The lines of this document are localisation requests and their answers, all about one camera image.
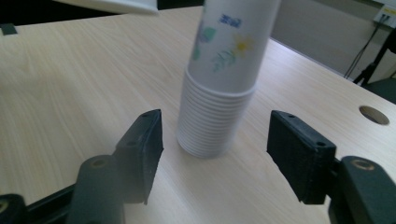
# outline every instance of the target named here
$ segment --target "cable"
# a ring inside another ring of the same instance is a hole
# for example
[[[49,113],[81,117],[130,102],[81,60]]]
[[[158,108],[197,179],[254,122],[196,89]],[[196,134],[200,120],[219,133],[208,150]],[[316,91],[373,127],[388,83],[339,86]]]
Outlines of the cable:
[[[378,31],[379,27],[381,25],[383,25],[388,19],[389,19],[389,16],[386,16],[385,14],[382,14],[381,19],[379,20],[379,22],[376,25],[372,35],[370,36],[370,39],[367,41],[367,43],[364,45],[364,47],[361,49],[361,51],[359,51],[359,53],[356,55],[356,57],[353,60],[352,64],[347,69],[347,71],[346,71],[346,73],[344,75],[344,78],[349,78],[350,77],[350,75],[352,74],[352,72],[355,69],[356,65],[361,60],[361,56],[363,55],[364,51],[367,49],[367,46],[369,46],[370,42],[373,40],[373,37],[375,36],[375,34]]]

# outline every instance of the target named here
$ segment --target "paper cup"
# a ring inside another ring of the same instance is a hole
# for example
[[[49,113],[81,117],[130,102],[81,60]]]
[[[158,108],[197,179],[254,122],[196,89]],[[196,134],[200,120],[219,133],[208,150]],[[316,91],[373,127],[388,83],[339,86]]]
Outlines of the paper cup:
[[[250,90],[260,70],[280,0],[206,0],[189,71],[220,92]]]
[[[253,93],[254,87],[238,94],[208,91],[186,71],[177,125],[180,145],[201,158],[224,153],[231,146]]]

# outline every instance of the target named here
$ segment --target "wooden table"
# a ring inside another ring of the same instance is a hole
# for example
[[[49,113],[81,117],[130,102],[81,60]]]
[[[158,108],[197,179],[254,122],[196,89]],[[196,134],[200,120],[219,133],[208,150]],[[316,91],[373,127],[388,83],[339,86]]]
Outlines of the wooden table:
[[[380,163],[396,179],[396,105],[275,41],[233,147],[202,160],[177,143],[183,69],[200,7],[17,27],[0,36],[0,194],[33,203],[111,154],[143,112],[163,111],[164,152],[148,206],[127,223],[328,223],[327,204],[299,203],[266,153],[270,112],[292,113],[332,140],[337,158]],[[389,125],[364,117],[369,105]]]

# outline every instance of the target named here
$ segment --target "white wall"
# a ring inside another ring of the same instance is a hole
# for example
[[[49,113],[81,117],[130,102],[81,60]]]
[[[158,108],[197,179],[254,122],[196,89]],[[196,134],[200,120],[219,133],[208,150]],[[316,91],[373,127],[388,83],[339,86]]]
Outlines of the white wall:
[[[272,38],[343,76],[375,28],[380,5],[364,1],[282,0]],[[389,32],[378,30],[351,77],[374,60]],[[388,52],[370,81],[388,77],[395,64],[396,55]]]

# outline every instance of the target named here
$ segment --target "table grommet hole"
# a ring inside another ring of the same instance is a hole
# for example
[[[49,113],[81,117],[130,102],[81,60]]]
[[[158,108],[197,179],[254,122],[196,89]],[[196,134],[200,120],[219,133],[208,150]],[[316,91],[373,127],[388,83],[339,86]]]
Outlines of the table grommet hole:
[[[326,147],[326,144],[323,143],[323,142],[317,142],[317,145],[318,145],[319,147]]]
[[[368,105],[362,105],[359,107],[359,111],[363,114],[364,117],[366,117],[367,119],[369,119],[374,123],[381,125],[389,124],[388,117],[375,108],[372,108]]]

